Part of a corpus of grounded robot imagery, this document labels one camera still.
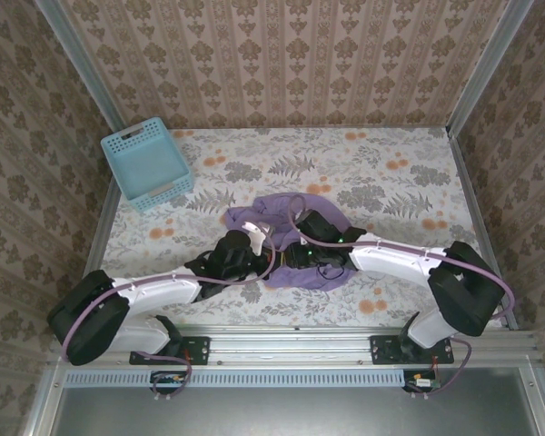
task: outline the floral tablecloth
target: floral tablecloth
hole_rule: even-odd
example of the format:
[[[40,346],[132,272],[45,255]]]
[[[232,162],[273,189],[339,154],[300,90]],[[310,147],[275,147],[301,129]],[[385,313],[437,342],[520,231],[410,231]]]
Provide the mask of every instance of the floral tablecloth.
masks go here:
[[[193,192],[143,214],[122,197],[103,261],[112,277],[170,271],[212,249],[226,232],[230,206],[269,193],[323,195],[354,226],[387,239],[477,246],[442,128],[227,129],[173,137],[193,168]],[[402,326],[433,303],[420,286],[359,272],[331,292],[259,282],[159,312],[193,324]]]

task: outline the patterned wallpaper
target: patterned wallpaper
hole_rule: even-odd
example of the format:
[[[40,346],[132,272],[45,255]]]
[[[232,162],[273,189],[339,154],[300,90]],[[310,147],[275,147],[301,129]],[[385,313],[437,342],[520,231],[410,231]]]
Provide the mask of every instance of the patterned wallpaper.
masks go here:
[[[123,119],[445,125],[507,0],[64,0]]]
[[[110,174],[107,127],[32,2],[0,1],[0,435],[16,434],[77,282]]]
[[[459,135],[517,318],[545,361],[545,0],[536,0]]]

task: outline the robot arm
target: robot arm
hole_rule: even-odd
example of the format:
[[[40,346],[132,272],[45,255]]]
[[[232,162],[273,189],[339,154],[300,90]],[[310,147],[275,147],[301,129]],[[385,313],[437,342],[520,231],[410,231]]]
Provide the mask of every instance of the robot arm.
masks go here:
[[[350,257],[358,270],[388,273],[431,290],[436,306],[412,317],[404,329],[407,339],[422,349],[430,349],[457,332],[480,336],[504,294],[500,286],[476,272],[431,257],[387,248],[389,241],[372,233],[366,233],[360,241],[378,242],[378,245],[352,250]],[[424,250],[407,244],[396,245],[410,248],[410,251]],[[448,249],[430,248],[427,252],[492,273],[491,268],[467,243],[455,242]]]
[[[423,253],[420,247],[396,243],[408,250],[392,249],[389,247],[391,242],[353,227],[340,233],[315,211],[300,217],[297,226],[302,234],[318,241],[366,242],[373,246],[341,248],[337,245],[340,248],[328,249],[294,243],[285,252],[287,266],[338,265],[356,271],[388,273],[431,289],[436,306],[414,315],[401,331],[399,343],[404,362],[418,361],[423,350],[457,332],[470,336],[482,334],[503,295],[497,284],[475,272],[412,253]],[[100,270],[87,274],[47,318],[57,339],[63,343],[87,306],[109,293],[109,297],[84,318],[74,334],[71,333],[66,349],[69,361],[82,365],[106,351],[137,350],[173,355],[181,340],[175,326],[165,317],[146,319],[138,315],[169,304],[199,302],[221,292],[233,281],[244,280],[249,273],[262,275],[271,262],[271,251],[262,247],[263,234],[256,226],[247,223],[245,229],[249,231],[248,235],[230,231],[213,251],[206,252],[209,253],[207,258],[201,255],[169,273],[137,279],[111,279]],[[491,272],[466,243],[456,242],[448,249],[431,248],[428,252]],[[202,281],[206,277],[220,279],[221,283]]]

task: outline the light blue basket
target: light blue basket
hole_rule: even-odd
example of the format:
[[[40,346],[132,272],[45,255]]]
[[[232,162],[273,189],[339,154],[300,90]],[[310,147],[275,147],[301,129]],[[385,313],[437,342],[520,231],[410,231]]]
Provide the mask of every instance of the light blue basket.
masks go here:
[[[193,173],[158,117],[103,138],[101,146],[121,192],[139,212],[193,189]]]

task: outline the purple cloth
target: purple cloth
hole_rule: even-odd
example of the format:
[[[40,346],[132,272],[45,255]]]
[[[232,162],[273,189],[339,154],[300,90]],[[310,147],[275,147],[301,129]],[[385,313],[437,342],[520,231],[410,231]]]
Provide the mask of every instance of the purple cloth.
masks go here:
[[[224,215],[226,227],[229,230],[245,230],[242,228],[247,221],[251,223],[267,223],[274,227],[272,240],[277,250],[284,251],[291,243],[299,242],[299,234],[289,224],[287,211],[289,200],[295,193],[275,193],[254,199],[252,207],[233,207]],[[333,224],[340,232],[344,232],[352,224],[347,217],[337,207],[326,198],[319,195],[302,193],[307,202],[307,209],[313,209],[320,214],[331,224]],[[293,213],[298,213],[301,210],[302,204],[295,202],[293,205]],[[337,277],[341,272],[341,268],[333,268],[330,265],[320,268],[322,273],[328,277]],[[319,291],[330,291],[345,284],[353,277],[355,271],[345,270],[344,273],[333,280],[323,278],[317,268],[305,268],[297,270],[288,266],[281,266],[271,273],[266,285],[273,288],[281,288],[284,286],[294,286],[304,289],[316,289]]]

